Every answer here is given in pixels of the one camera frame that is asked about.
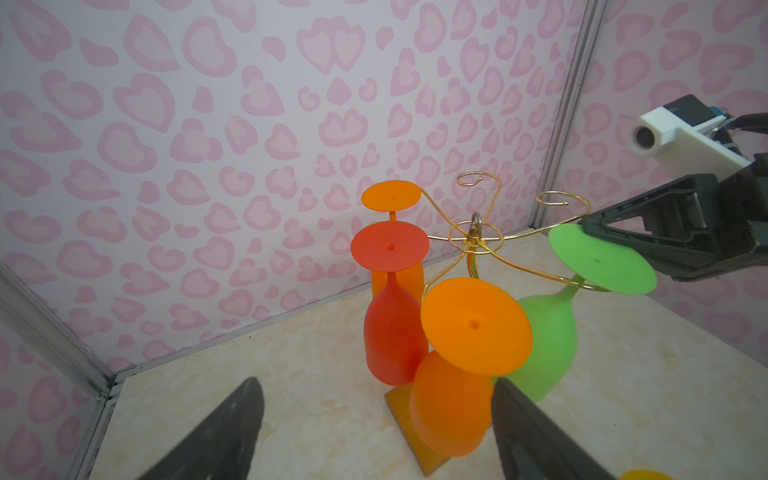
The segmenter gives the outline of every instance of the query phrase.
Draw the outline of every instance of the beige table surface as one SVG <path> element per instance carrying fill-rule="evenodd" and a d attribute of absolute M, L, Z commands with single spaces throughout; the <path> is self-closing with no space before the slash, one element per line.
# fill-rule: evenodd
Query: beige table surface
<path fill-rule="evenodd" d="M 502 252 L 569 275 L 546 237 Z M 488 256 L 478 269 L 516 298 L 559 289 Z M 390 387 L 366 368 L 370 300 L 357 293 L 128 378 L 91 479 L 136 478 L 248 376 L 266 396 L 249 479 L 423 478 L 384 403 Z M 645 296 L 582 291 L 574 313 L 576 360 L 539 406 L 602 465 L 768 478 L 768 369 Z M 431 478 L 503 478 L 493 431 Z"/>

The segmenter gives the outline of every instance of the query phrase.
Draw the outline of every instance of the marble tabletop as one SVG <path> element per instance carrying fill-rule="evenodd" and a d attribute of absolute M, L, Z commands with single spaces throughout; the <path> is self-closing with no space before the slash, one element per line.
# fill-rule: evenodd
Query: marble tabletop
<path fill-rule="evenodd" d="M 541 235 L 502 253 L 570 276 Z M 560 288 L 488 256 L 478 270 L 515 298 Z M 129 377 L 91 480 L 138 477 L 249 376 L 266 397 L 249 479 L 423 478 L 384 402 L 391 387 L 366 367 L 370 300 L 356 293 Z M 768 478 L 768 369 L 645 296 L 579 292 L 574 314 L 576 360 L 539 406 L 605 468 Z M 503 478 L 492 429 L 431 478 Z"/>

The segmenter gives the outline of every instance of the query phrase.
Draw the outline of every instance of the wooden base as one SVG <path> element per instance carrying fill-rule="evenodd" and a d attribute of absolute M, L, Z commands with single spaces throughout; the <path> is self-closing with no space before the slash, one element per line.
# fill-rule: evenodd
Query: wooden base
<path fill-rule="evenodd" d="M 413 456 L 416 457 L 416 461 L 419 463 L 422 472 L 425 477 L 429 477 L 435 470 L 446 463 L 449 458 L 444 455 L 440 455 L 432 451 L 416 434 L 416 430 L 411 423 L 411 412 L 409 409 L 409 402 L 411 399 L 411 386 L 398 386 L 389 390 L 384 395 L 384 400 L 389 407 L 389 411 L 392 412 L 392 416 L 395 417 L 398 427 L 402 436 L 406 437 L 408 447 L 411 448 Z"/>

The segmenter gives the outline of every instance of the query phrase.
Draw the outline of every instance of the camera lens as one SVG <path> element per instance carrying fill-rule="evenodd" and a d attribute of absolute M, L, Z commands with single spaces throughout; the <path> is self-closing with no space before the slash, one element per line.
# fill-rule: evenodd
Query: camera lens
<path fill-rule="evenodd" d="M 635 134 L 635 139 L 637 140 L 637 144 L 642 148 L 651 148 L 654 146 L 654 143 L 656 143 L 654 132 L 650 131 L 650 128 L 648 127 L 641 127 Z"/>

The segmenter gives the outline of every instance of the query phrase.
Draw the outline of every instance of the gold metal rack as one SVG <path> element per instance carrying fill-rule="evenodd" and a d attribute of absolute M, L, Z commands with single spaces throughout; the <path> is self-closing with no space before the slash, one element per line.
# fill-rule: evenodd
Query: gold metal rack
<path fill-rule="evenodd" d="M 475 180 L 472 181 L 471 183 L 464 182 L 463 179 L 470 175 L 475 175 L 476 176 Z M 443 217 L 443 219 L 445 219 L 445 221 L 448 222 L 449 225 L 451 226 L 451 228 L 448 231 L 447 237 L 436 237 L 434 235 L 428 235 L 428 237 L 433 240 L 450 242 L 450 244 L 453 245 L 455 249 L 461 252 L 461 254 L 459 254 L 459 256 L 456 257 L 456 259 L 453 260 L 451 264 L 448 265 L 442 272 L 438 273 L 437 275 L 435 275 L 425 283 L 424 291 L 422 293 L 422 302 L 424 301 L 429 289 L 438 280 L 440 280 L 447 272 L 449 272 L 454 266 L 458 265 L 459 262 L 461 262 L 465 257 L 466 257 L 467 270 L 469 272 L 469 276 L 474 278 L 479 278 L 478 271 L 477 271 L 477 264 L 475 262 L 477 255 L 491 255 L 496 260 L 499 260 L 500 262 L 505 263 L 509 266 L 512 266 L 518 270 L 523 270 L 524 272 L 533 273 L 534 275 L 539 275 L 544 278 L 554 280 L 556 282 L 565 283 L 566 285 L 572 285 L 578 288 L 582 288 L 585 290 L 592 290 L 595 292 L 608 291 L 597 285 L 591 285 L 588 283 L 578 283 L 571 279 L 568 279 L 559 275 L 554 275 L 553 273 L 542 272 L 541 270 L 536 270 L 535 268 L 521 265 L 519 263 L 506 259 L 501 255 L 499 255 L 498 253 L 496 253 L 500 248 L 502 248 L 506 240 L 515 240 L 522 237 L 528 237 L 535 233 L 542 233 L 547 230 L 550 230 L 551 228 L 555 228 L 558 225 L 562 225 L 563 223 L 572 222 L 574 220 L 578 220 L 582 217 L 585 217 L 592 211 L 592 206 L 590 205 L 589 201 L 586 198 L 583 198 L 577 194 L 572 194 L 569 192 L 564 192 L 559 190 L 548 190 L 545 192 L 541 192 L 536 195 L 535 199 L 537 202 L 539 202 L 541 205 L 544 205 L 545 207 L 560 207 L 560 206 L 569 205 L 567 200 L 558 201 L 558 202 L 544 200 L 545 196 L 549 197 L 550 195 L 563 195 L 565 197 L 570 197 L 582 202 L 586 207 L 586 211 L 584 213 L 568 218 L 567 220 L 553 223 L 552 225 L 547 225 L 546 227 L 541 227 L 536 230 L 530 230 L 527 232 L 517 233 L 514 235 L 504 235 L 497 227 L 488 223 L 488 217 L 491 215 L 491 211 L 493 210 L 493 207 L 496 203 L 496 199 L 498 199 L 498 195 L 502 192 L 502 179 L 489 172 L 472 171 L 472 172 L 466 172 L 459 175 L 456 178 L 456 183 L 461 185 L 462 187 L 474 187 L 475 185 L 479 184 L 484 177 L 490 177 L 496 180 L 496 193 L 494 194 L 493 199 L 491 200 L 491 204 L 488 205 L 488 210 L 485 212 L 485 215 L 483 217 L 480 217 L 480 214 L 478 212 L 474 212 L 472 214 L 471 220 L 464 220 L 458 223 L 455 223 L 453 220 L 451 220 L 448 217 L 448 215 L 446 215 L 445 212 L 443 212 L 442 209 L 438 207 L 438 204 L 432 199 L 432 197 L 429 196 L 426 190 L 424 190 L 423 188 L 421 189 L 422 194 L 425 197 L 427 197 L 427 200 L 429 200 L 429 202 L 432 204 L 435 210 L 437 210 L 440 216 Z M 467 225 L 467 224 L 469 225 L 469 228 L 467 230 L 462 228 L 462 225 Z M 483 237 L 482 236 L 483 227 L 488 227 L 491 230 L 495 231 L 497 236 Z M 458 230 L 459 233 L 463 235 L 463 237 L 453 237 L 454 230 Z M 489 246 L 488 245 L 489 242 L 497 242 L 497 243 L 493 246 Z"/>

